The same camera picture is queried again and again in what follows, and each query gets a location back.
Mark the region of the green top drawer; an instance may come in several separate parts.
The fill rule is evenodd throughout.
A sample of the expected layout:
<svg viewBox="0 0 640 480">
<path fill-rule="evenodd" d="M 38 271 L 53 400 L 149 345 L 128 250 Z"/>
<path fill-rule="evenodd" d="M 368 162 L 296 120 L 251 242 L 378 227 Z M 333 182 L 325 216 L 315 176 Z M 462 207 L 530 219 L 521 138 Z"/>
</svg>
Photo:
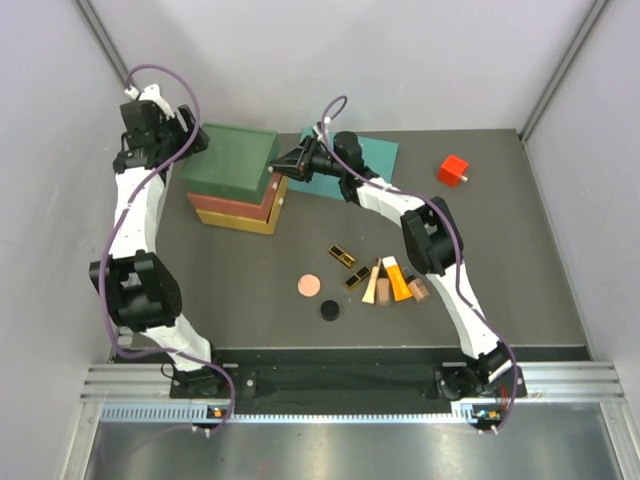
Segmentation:
<svg viewBox="0 0 640 480">
<path fill-rule="evenodd" d="M 262 201 L 271 176 L 270 161 L 278 157 L 280 153 L 279 134 L 272 130 L 261 130 L 258 143 L 259 176 L 256 183 L 256 198 Z"/>
</svg>

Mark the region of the three-tier drawer organizer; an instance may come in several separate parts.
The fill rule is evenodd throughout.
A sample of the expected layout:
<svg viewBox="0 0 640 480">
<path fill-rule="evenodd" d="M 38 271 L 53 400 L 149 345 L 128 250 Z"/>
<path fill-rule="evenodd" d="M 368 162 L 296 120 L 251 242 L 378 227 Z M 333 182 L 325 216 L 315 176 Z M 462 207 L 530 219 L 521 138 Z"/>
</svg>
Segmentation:
<svg viewBox="0 0 640 480">
<path fill-rule="evenodd" d="M 206 150 L 184 161 L 180 180 L 201 222 L 256 234 L 267 234 L 267 220 L 259 219 L 256 198 L 259 176 L 260 131 L 216 123 L 202 130 L 209 137 Z"/>
</svg>

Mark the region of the foundation bottle black cap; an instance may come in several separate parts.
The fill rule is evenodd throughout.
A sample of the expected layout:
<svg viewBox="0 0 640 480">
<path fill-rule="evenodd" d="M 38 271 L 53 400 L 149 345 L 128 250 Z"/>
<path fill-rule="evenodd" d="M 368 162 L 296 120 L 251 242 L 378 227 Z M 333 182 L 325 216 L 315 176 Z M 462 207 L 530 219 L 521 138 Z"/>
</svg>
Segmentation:
<svg viewBox="0 0 640 480">
<path fill-rule="evenodd" d="M 410 267 L 403 267 L 402 274 L 405 282 L 417 303 L 422 303 L 430 298 L 430 292 L 424 282 L 419 279 Z"/>
</svg>

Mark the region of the orange cream tube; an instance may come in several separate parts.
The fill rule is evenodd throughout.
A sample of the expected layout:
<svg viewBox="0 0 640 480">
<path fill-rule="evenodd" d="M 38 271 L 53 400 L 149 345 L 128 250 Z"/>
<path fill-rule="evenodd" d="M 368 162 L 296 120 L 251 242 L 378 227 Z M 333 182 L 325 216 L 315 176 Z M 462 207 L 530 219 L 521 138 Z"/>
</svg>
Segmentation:
<svg viewBox="0 0 640 480">
<path fill-rule="evenodd" d="M 404 301 L 412 297 L 412 293 L 404 279 L 402 270 L 394 256 L 382 258 L 382 266 L 389 279 L 391 289 L 396 302 Z"/>
</svg>

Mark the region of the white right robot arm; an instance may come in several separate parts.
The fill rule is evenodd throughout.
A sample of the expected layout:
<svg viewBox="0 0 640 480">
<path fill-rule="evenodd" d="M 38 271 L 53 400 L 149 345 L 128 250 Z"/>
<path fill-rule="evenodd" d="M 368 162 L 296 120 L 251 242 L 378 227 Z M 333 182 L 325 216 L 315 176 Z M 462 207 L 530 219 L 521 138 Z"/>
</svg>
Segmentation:
<svg viewBox="0 0 640 480">
<path fill-rule="evenodd" d="M 454 323 L 465 358 L 462 367 L 438 367 L 436 386 L 449 400 L 503 394 L 513 400 L 519 385 L 515 354 L 486 321 L 462 255 L 463 243 L 444 200 L 403 192 L 365 163 L 358 136 L 343 131 L 327 146 L 325 136 L 306 136 L 270 161 L 269 168 L 308 183 L 316 174 L 337 178 L 343 198 L 390 220 L 402 230 L 408 260 L 436 287 Z"/>
</svg>

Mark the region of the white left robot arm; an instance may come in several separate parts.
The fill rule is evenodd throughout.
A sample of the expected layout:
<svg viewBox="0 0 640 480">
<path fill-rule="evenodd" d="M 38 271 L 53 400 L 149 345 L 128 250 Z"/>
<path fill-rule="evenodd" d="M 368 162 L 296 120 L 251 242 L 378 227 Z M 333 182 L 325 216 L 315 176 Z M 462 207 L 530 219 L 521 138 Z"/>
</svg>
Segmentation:
<svg viewBox="0 0 640 480">
<path fill-rule="evenodd" d="M 171 111 L 158 100 L 139 99 L 120 112 L 125 131 L 113 161 L 114 226 L 101 259 L 89 266 L 107 331 L 127 329 L 169 357 L 172 397 L 222 396 L 229 383 L 215 347 L 187 320 L 178 281 L 156 252 L 172 165 L 206 150 L 209 138 L 186 104 Z"/>
</svg>

